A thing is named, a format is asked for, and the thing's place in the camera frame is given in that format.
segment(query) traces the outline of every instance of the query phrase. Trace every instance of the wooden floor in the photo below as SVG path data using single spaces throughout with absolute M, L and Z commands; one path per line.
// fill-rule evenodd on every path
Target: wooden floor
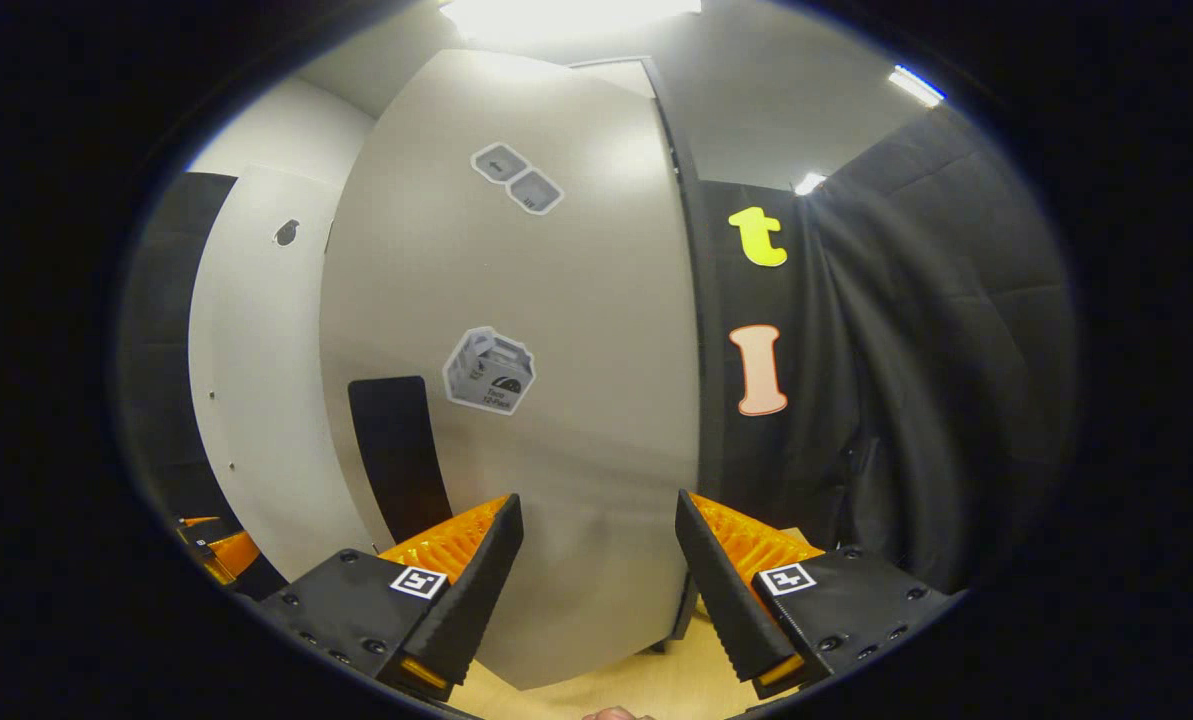
M 712 720 L 768 701 L 756 700 L 752 683 L 738 683 L 711 620 L 696 612 L 684 639 L 668 643 L 665 654 L 633 654 L 532 691 L 518 691 L 472 662 L 449 702 L 484 720 L 581 720 L 612 705 L 655 720 Z

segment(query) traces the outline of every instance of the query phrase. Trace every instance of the hand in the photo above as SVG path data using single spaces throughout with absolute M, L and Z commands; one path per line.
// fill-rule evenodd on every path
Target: hand
M 631 712 L 624 710 L 623 706 L 606 707 L 605 710 L 596 712 L 595 715 L 583 715 L 583 720 L 654 720 L 651 716 L 635 716 Z

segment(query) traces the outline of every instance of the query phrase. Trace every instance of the sticker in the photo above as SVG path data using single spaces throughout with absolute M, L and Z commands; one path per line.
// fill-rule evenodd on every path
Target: sticker
M 493 184 L 506 184 L 528 168 L 526 159 L 509 149 L 508 143 L 495 142 L 472 155 L 472 169 Z
M 472 153 L 472 169 L 487 181 L 506 186 L 508 197 L 530 215 L 550 213 L 565 197 L 558 184 L 506 142 L 495 142 Z
M 445 397 L 458 405 L 512 415 L 532 386 L 537 370 L 524 343 L 488 325 L 463 333 L 441 368 Z
M 787 406 L 787 396 L 778 389 L 774 361 L 779 334 L 774 325 L 746 325 L 729 333 L 729 342 L 743 358 L 743 398 L 738 402 L 743 415 L 771 415 Z
M 753 263 L 775 268 L 787 262 L 787 250 L 769 242 L 769 231 L 780 231 L 783 223 L 766 218 L 765 210 L 752 206 L 729 215 L 729 224 L 738 229 L 738 237 L 743 242 L 743 255 Z
M 435 573 L 432 570 L 406 567 L 404 572 L 391 582 L 391 589 L 394 591 L 412 594 L 414 597 L 431 600 L 432 596 L 435 596 L 435 591 L 439 591 L 440 586 L 445 584 L 446 577 L 449 576 Z
M 803 591 L 805 588 L 816 585 L 814 578 L 806 573 L 804 567 L 801 565 L 783 565 L 781 567 L 773 567 L 771 570 L 761 570 L 760 579 L 765 583 L 765 586 L 769 589 L 769 594 L 787 594 Z

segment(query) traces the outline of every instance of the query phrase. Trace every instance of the ceiling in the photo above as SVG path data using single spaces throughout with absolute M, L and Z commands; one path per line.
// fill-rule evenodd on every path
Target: ceiling
M 896 58 L 824 19 L 764 0 L 704 0 L 680 15 L 618 36 L 495 44 L 463 41 L 437 0 L 366 27 L 314 60 L 299 77 L 382 114 L 396 92 L 449 46 L 571 64 L 648 55 L 674 101 L 698 176 L 786 188 L 832 174 L 925 106 L 888 82 Z

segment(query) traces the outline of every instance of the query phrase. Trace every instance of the ceiling light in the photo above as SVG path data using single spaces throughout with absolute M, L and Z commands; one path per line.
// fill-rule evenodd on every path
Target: ceiling light
M 817 173 L 805 173 L 805 179 L 802 179 L 801 184 L 796 186 L 795 192 L 797 195 L 808 195 L 810 191 L 823 184 L 826 179 L 828 179 L 828 176 L 821 176 Z
M 890 74 L 889 82 L 897 85 L 903 91 L 910 92 L 913 97 L 916 97 L 916 100 L 925 103 L 927 108 L 933 108 L 944 98 L 944 94 L 935 89 L 934 86 L 916 77 L 916 73 L 902 66 L 894 66 L 894 73 Z
M 441 5 L 440 12 L 468 41 L 556 41 L 698 14 L 701 0 L 453 0 Z

